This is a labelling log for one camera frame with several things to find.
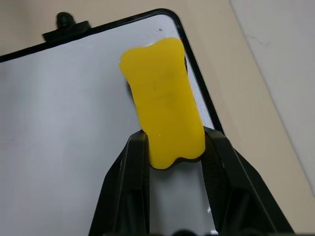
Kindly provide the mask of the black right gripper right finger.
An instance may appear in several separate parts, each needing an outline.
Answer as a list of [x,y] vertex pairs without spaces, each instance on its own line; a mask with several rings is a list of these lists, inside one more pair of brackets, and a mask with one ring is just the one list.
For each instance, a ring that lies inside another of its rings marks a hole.
[[258,171],[221,132],[205,128],[202,173],[219,236],[293,234]]

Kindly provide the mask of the yellow bone-shaped eraser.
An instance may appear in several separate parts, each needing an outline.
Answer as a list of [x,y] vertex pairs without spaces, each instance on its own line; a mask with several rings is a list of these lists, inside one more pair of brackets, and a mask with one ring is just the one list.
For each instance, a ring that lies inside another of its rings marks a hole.
[[205,151],[205,132],[178,38],[163,38],[125,51],[119,63],[149,140],[153,168],[164,170],[177,159],[194,160]]

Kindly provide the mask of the black-framed whiteboard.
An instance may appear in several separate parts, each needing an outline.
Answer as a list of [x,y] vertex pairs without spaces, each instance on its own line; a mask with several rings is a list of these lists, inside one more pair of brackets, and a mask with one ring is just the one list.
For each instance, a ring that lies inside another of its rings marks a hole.
[[205,126],[220,128],[178,15],[159,8],[0,56],[0,236],[88,236],[106,173],[140,129],[121,55],[183,41]]

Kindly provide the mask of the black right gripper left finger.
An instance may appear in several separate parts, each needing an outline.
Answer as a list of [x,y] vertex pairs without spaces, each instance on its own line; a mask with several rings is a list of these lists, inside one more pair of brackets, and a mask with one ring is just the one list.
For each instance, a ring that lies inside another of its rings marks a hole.
[[146,235],[150,232],[149,142],[132,134],[107,172],[88,236]]

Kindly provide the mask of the black clip on whiteboard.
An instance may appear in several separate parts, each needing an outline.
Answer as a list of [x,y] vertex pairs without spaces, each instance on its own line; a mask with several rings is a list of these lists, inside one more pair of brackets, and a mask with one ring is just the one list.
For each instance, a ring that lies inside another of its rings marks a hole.
[[84,34],[91,29],[88,21],[77,23],[68,12],[60,12],[56,15],[56,30],[44,33],[43,39],[47,43],[57,43]]

